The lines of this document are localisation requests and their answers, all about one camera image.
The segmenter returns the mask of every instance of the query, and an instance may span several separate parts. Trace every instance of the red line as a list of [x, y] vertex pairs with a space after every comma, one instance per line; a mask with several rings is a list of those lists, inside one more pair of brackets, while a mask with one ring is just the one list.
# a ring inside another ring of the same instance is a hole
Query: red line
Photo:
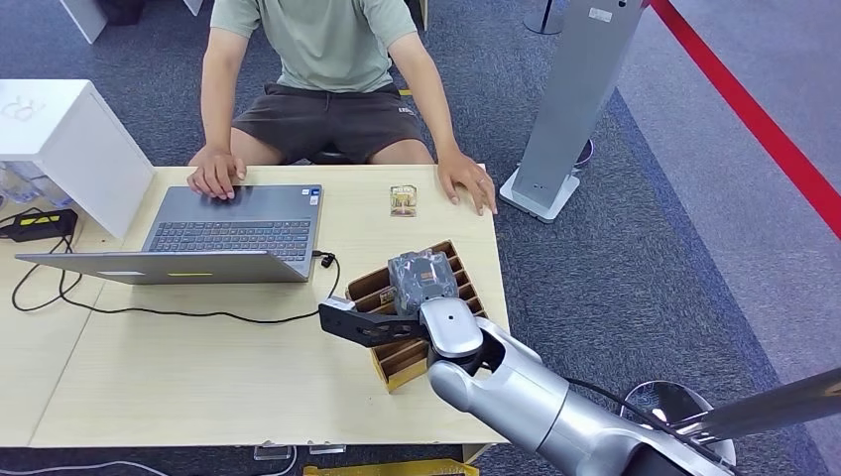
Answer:
[[841, 195], [715, 56], [677, 9], [668, 0], [654, 0], [652, 6], [745, 126], [841, 239]]

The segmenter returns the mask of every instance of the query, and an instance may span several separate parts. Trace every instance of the sticker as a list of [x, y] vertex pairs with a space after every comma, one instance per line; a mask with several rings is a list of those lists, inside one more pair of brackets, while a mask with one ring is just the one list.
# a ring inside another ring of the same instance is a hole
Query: sticker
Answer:
[[102, 276], [146, 276], [139, 271], [99, 271]]
[[595, 20], [600, 20], [600, 21], [605, 22], [605, 23], [610, 23], [610, 21], [613, 20], [613, 14], [606, 11], [606, 10], [601, 10], [601, 9], [598, 9], [598, 8], [591, 8], [590, 9], [590, 18], [595, 19]]
[[38, 224], [38, 223], [49, 223], [51, 221], [59, 221], [59, 217], [57, 215], [52, 216], [42, 216], [41, 218], [26, 218], [21, 220], [21, 226]]
[[391, 189], [392, 216], [418, 214], [418, 190], [413, 185], [393, 186]]
[[394, 288], [388, 288], [387, 290], [380, 293], [380, 305], [388, 304], [389, 302], [394, 300]]
[[190, 278], [193, 276], [213, 276], [213, 273], [167, 273], [167, 276], [173, 278]]

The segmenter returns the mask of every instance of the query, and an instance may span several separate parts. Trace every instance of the man's left hand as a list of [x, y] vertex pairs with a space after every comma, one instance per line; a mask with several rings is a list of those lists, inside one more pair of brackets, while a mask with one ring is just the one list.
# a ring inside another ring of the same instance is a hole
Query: man's left hand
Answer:
[[497, 213], [494, 182], [484, 169], [460, 151], [438, 154], [438, 179], [453, 204], [459, 201], [455, 186], [461, 184], [473, 197], [476, 213], [481, 215], [485, 206]]

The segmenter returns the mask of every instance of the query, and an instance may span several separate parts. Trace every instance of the plastic-wrapped package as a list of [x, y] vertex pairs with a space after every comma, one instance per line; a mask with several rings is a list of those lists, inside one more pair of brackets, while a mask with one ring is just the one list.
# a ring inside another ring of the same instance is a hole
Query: plastic-wrapped package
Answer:
[[389, 260], [389, 280], [395, 288], [398, 315], [414, 315], [432, 298], [455, 298], [458, 284], [446, 254], [423, 250]]

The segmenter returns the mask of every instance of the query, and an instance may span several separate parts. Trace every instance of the light green t-shirt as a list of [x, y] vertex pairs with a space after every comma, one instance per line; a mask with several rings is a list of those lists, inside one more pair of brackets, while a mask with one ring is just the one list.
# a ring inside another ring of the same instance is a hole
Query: light green t-shirt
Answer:
[[245, 38], [261, 23], [281, 56], [280, 84], [332, 92], [392, 82], [387, 48], [416, 30], [404, 0], [216, 0], [210, 19]]

